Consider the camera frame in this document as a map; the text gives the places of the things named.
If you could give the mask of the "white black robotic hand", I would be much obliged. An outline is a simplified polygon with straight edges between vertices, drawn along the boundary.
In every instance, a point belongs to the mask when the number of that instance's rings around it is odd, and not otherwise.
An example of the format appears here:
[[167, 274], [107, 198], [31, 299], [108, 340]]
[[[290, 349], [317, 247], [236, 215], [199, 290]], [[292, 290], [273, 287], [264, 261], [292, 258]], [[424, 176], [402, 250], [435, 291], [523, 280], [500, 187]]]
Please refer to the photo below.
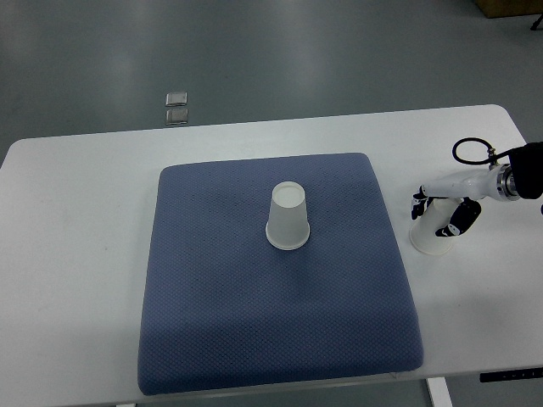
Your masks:
[[500, 202], [520, 199], [509, 164], [497, 165], [490, 170], [460, 171], [422, 184], [411, 201], [411, 218], [422, 217], [435, 200], [455, 199], [458, 202], [455, 210], [434, 235], [457, 237], [477, 220], [482, 211], [479, 201], [487, 197]]

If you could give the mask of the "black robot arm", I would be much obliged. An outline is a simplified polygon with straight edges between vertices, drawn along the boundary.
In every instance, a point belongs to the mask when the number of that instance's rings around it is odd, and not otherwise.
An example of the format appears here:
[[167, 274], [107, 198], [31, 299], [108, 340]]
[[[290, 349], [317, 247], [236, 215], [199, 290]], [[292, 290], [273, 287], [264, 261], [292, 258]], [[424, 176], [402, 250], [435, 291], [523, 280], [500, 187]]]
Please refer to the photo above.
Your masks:
[[542, 196], [542, 142], [530, 142], [508, 153], [517, 195], [536, 200]]

